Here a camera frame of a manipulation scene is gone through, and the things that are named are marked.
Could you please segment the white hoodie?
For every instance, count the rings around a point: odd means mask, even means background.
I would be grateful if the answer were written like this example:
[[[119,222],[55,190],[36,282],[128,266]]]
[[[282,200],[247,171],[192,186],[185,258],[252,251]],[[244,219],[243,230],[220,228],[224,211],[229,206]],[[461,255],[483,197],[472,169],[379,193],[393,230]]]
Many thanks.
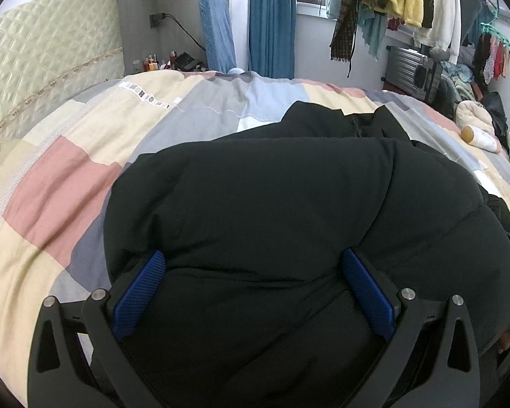
[[[461,47],[461,0],[433,0],[433,3],[432,27],[416,30],[414,44],[449,53],[449,62],[456,65]]]

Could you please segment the teal hanging shirt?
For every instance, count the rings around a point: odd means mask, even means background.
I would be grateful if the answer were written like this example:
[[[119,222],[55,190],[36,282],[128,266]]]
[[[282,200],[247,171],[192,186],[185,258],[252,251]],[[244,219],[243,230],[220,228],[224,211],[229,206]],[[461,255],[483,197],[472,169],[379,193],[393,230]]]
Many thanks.
[[[329,17],[334,18],[336,21],[339,16],[340,5],[341,0],[330,0]],[[374,57],[378,57],[379,48],[387,30],[388,22],[388,15],[378,11],[378,5],[371,8],[363,1],[360,5],[356,27],[356,29],[360,28],[362,30],[365,45],[369,47],[369,53]]]

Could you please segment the bedside clutter of small bottles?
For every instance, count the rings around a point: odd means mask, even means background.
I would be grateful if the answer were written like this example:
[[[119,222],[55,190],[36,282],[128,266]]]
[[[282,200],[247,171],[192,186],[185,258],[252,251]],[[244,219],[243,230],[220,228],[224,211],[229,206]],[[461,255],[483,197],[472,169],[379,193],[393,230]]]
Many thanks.
[[[160,60],[156,54],[150,54],[141,60],[132,62],[134,73],[150,72],[157,70],[176,70],[183,73],[206,72],[204,62],[195,59],[188,53],[177,54],[172,52],[167,59]]]

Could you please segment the pastel patchwork quilt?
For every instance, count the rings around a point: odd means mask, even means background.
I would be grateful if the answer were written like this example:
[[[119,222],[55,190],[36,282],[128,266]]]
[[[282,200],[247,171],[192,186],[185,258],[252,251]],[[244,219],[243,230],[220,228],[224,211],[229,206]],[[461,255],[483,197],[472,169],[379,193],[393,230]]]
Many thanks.
[[[510,209],[510,162],[465,144],[420,100],[254,73],[157,71],[63,101],[0,151],[0,382],[27,402],[27,370],[44,298],[106,288],[103,213],[122,170],[144,153],[277,122],[302,100],[344,114],[387,107],[410,138],[469,170]]]

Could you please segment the blue covered chair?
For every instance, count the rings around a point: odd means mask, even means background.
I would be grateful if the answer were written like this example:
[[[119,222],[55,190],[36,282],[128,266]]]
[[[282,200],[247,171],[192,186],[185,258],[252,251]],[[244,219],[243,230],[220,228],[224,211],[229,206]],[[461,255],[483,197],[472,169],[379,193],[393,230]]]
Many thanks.
[[[208,67],[227,74],[237,66],[236,50],[225,0],[198,0]]]

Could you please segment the white bottle with wooden cap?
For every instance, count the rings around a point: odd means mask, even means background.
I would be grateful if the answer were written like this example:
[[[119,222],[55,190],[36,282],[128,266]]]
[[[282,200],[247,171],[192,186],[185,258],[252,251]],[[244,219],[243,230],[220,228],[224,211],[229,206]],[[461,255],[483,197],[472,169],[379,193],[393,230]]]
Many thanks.
[[[462,127],[461,139],[472,147],[491,153],[498,153],[500,151],[500,143],[497,139],[488,132],[475,126],[466,125],[465,127]]]

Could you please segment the cream quilted headboard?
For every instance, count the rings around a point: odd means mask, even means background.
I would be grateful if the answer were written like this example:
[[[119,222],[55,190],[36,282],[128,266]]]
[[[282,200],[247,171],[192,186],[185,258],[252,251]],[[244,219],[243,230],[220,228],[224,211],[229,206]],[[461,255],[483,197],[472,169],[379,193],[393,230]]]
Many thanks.
[[[125,72],[117,0],[33,0],[0,15],[0,151]]]

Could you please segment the black puffer jacket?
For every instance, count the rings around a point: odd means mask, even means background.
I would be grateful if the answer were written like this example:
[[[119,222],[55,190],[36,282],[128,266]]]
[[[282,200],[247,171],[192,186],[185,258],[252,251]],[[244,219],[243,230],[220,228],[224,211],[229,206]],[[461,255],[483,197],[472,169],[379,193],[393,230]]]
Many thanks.
[[[383,109],[297,102],[280,122],[142,154],[104,220],[109,277],[166,273],[123,351],[167,407],[338,407],[384,349],[353,250],[422,299],[464,298],[477,349],[510,328],[510,240],[459,164]]]

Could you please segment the blue curtain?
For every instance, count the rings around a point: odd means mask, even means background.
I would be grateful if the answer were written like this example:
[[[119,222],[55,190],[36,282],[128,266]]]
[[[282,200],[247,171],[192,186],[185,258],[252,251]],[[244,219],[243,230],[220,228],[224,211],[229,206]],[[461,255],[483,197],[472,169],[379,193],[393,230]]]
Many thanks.
[[[296,0],[250,0],[250,70],[295,77]]]

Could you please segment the pile of clothes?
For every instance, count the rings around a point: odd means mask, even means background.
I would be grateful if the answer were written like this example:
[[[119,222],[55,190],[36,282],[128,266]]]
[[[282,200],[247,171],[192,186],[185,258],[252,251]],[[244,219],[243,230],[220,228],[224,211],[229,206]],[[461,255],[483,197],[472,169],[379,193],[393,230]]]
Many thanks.
[[[469,66],[447,61],[450,52],[433,47],[428,56],[442,68],[439,88],[430,106],[460,128],[474,125],[493,135],[510,152],[508,119],[500,94],[483,93]]]

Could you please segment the grey ribbed suitcase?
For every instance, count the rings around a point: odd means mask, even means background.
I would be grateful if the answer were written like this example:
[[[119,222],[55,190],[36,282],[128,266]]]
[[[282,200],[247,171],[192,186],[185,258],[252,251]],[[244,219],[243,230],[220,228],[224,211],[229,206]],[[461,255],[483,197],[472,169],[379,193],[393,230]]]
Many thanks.
[[[386,50],[382,82],[426,104],[432,103],[439,89],[441,64],[414,49],[388,45]]]

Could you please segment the teal clip hanger with socks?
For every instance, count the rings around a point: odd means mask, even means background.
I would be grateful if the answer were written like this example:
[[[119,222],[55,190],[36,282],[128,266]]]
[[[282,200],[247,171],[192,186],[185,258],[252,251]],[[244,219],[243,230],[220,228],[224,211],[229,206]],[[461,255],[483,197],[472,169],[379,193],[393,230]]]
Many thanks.
[[[505,78],[510,69],[510,41],[494,26],[497,9],[484,6],[471,29],[475,45],[473,66],[479,84]]]

